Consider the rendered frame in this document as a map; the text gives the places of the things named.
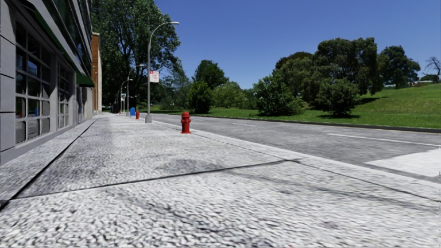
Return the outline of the tree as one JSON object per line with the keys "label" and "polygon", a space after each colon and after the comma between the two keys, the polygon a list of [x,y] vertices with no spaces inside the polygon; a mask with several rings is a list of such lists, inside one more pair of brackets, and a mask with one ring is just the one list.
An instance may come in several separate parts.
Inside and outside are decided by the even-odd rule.
{"label": "tree", "polygon": [[432,80],[435,83],[441,82],[441,61],[431,56],[425,61],[425,68],[422,80]]}

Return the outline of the grey concrete building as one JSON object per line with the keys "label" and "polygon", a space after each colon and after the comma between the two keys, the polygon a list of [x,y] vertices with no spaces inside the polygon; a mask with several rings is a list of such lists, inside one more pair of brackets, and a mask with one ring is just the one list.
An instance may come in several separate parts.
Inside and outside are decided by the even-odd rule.
{"label": "grey concrete building", "polygon": [[0,0],[0,165],[91,119],[92,0]]}

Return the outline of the red brick building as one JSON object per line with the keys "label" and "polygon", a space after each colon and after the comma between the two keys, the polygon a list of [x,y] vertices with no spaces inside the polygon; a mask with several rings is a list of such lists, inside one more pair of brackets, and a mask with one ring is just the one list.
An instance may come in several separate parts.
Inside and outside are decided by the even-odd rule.
{"label": "red brick building", "polygon": [[100,51],[100,35],[92,32],[91,53],[92,53],[92,74],[91,78],[94,87],[94,111],[96,114],[102,112],[102,61]]}

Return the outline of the grey street lamp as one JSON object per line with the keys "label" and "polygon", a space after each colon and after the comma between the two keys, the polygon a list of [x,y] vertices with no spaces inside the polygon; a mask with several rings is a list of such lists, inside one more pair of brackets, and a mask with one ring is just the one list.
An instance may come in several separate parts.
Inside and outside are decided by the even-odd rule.
{"label": "grey street lamp", "polygon": [[178,22],[178,21],[170,21],[170,22],[165,22],[165,23],[162,23],[161,25],[159,25],[158,27],[156,27],[153,31],[152,31],[152,34],[150,35],[150,37],[149,37],[149,44],[148,44],[148,66],[147,66],[147,68],[148,68],[148,71],[147,71],[147,80],[148,80],[148,83],[147,83],[147,104],[148,104],[148,106],[147,106],[147,113],[146,113],[146,116],[145,116],[145,123],[152,123],[152,115],[151,115],[151,113],[150,113],[150,107],[151,107],[151,103],[150,103],[150,71],[151,71],[151,66],[150,66],[150,51],[151,51],[151,45],[152,45],[152,38],[153,38],[153,35],[154,35],[154,33],[155,33],[155,31],[157,30],[157,29],[159,29],[161,26],[164,26],[164,25],[179,25],[180,24],[180,22]]}
{"label": "grey street lamp", "polygon": [[120,97],[120,112],[124,113],[125,111],[125,98],[126,98],[126,93],[122,93],[123,91],[123,86],[125,83],[129,83],[130,81],[132,81],[132,79],[130,78],[130,76],[127,77],[127,79],[121,84],[121,87],[119,89],[119,97]]}
{"label": "grey street lamp", "polygon": [[[144,64],[140,64],[140,65],[136,65],[136,67],[144,67]],[[133,79],[130,78],[130,74],[132,72],[132,69],[130,69],[129,74],[127,76],[127,87],[126,87],[126,97],[127,97],[127,106],[126,106],[126,116],[129,117],[130,116],[130,92],[129,92],[129,85],[130,85],[130,81],[133,81]]]}

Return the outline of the trees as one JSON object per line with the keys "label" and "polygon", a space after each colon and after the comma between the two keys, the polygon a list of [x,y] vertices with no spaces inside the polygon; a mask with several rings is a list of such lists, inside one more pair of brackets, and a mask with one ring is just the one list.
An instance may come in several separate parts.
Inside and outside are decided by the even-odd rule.
{"label": "trees", "polygon": [[272,74],[254,85],[256,106],[261,116],[297,115],[310,106],[347,117],[362,95],[374,95],[384,85],[404,87],[419,71],[401,46],[378,52],[372,37],[325,40],[315,53],[281,58]]}
{"label": "trees", "polygon": [[[92,23],[100,34],[104,98],[116,100],[117,89],[130,69],[130,101],[147,108],[148,44],[152,31],[171,18],[153,0],[92,0]],[[188,77],[175,52],[180,45],[172,25],[157,29],[150,51],[150,102],[162,110],[190,109],[207,113],[211,108],[254,109],[252,89],[244,90],[225,75],[219,64],[203,60]]]}

